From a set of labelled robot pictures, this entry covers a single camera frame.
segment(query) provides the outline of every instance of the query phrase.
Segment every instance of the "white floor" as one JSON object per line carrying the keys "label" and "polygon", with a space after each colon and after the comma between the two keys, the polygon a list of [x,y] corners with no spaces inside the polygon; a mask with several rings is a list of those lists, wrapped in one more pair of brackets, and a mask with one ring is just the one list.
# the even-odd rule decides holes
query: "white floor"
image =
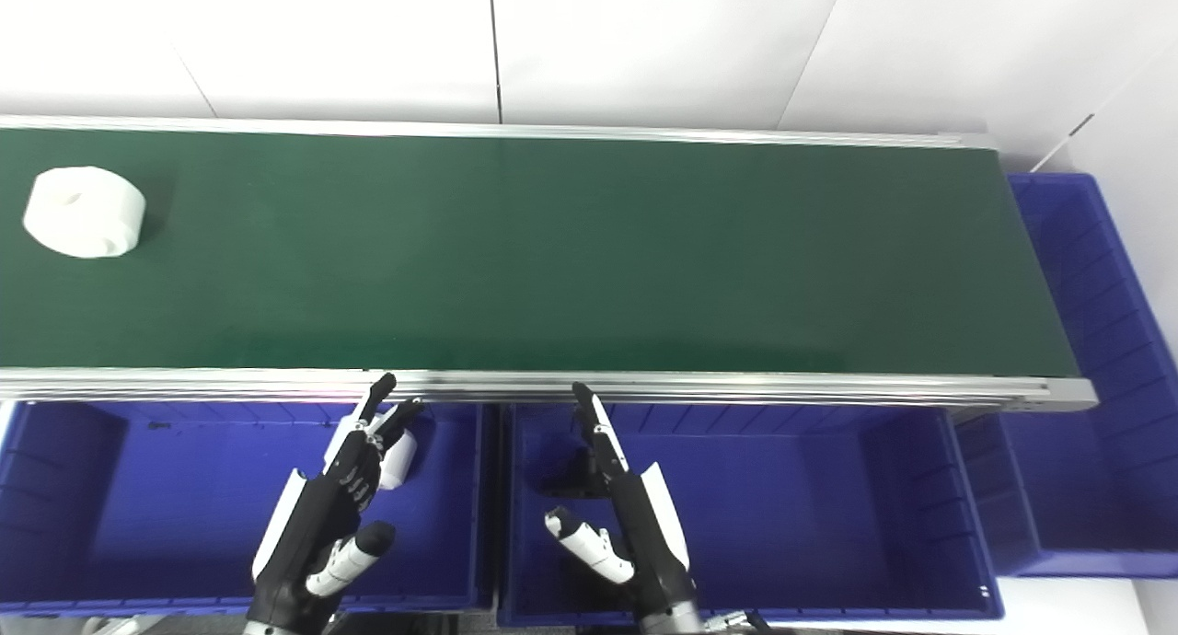
{"label": "white floor", "polygon": [[[1170,635],[1146,628],[1131,580],[1015,578],[998,581],[1006,619],[1000,621],[846,621],[826,628],[968,635]],[[813,628],[812,622],[772,626]]]}

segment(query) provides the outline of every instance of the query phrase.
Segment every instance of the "plastic container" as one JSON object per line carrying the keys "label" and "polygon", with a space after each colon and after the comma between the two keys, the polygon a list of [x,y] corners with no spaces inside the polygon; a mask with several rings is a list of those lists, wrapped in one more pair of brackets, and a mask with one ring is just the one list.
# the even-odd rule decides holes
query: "plastic container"
{"label": "plastic container", "polygon": [[1178,378],[1100,191],[1013,174],[1072,350],[1101,404],[958,430],[1002,575],[1178,576]]}
{"label": "plastic container", "polygon": [[[605,500],[551,495],[583,443],[573,405],[515,405],[504,627],[631,624],[627,602],[543,525],[565,504],[618,535]],[[630,467],[662,465],[708,614],[1002,614],[946,414],[829,405],[610,405]]]}
{"label": "plastic container", "polygon": [[[315,474],[350,404],[21,404],[0,448],[0,613],[241,613],[291,468]],[[401,488],[366,520],[397,528],[346,590],[352,611],[489,604],[484,481],[494,418],[430,404]]]}

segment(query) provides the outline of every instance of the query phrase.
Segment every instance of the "robotic hand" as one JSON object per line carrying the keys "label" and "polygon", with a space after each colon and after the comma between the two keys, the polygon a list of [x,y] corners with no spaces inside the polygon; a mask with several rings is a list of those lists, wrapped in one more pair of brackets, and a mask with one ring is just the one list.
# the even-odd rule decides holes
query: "robotic hand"
{"label": "robotic hand", "polygon": [[385,373],[340,419],[319,476],[291,471],[253,560],[246,635],[320,635],[343,589],[392,547],[391,524],[359,524],[376,491],[404,479],[417,447],[405,426],[423,409],[419,397],[377,416],[396,384]]}
{"label": "robotic hand", "polygon": [[641,475],[630,471],[600,397],[581,383],[573,384],[573,393],[574,417],[589,447],[595,478],[613,502],[628,558],[615,551],[607,530],[564,507],[544,515],[545,527],[603,578],[629,589],[643,633],[702,633],[687,542],[659,463]]}

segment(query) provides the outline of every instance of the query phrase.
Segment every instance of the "green belt surface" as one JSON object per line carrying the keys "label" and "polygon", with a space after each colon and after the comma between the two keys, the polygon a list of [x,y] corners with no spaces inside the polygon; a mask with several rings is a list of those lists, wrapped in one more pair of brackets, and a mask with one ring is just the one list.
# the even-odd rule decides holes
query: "green belt surface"
{"label": "green belt surface", "polygon": [[5,128],[0,224],[0,366],[1078,375],[990,150]]}

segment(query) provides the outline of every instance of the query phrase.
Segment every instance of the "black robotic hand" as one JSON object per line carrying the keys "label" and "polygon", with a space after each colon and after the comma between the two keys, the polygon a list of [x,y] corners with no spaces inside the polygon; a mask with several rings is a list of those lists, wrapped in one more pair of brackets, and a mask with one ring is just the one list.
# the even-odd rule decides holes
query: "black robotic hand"
{"label": "black robotic hand", "polygon": [[421,399],[404,401],[384,416],[376,411],[396,384],[385,373],[339,422],[319,476],[309,481],[291,471],[253,560],[246,634],[319,635],[343,589],[392,545],[391,524],[359,524],[379,488],[388,451],[412,452],[405,426],[422,410]]}
{"label": "black robotic hand", "polygon": [[581,383],[573,384],[573,392],[577,399],[574,417],[589,449],[591,479],[604,487],[614,505],[624,556],[615,550],[607,530],[594,528],[564,507],[544,515],[545,527],[600,576],[628,589],[643,633],[702,631],[687,543],[659,463],[641,475],[630,471],[600,397]]}

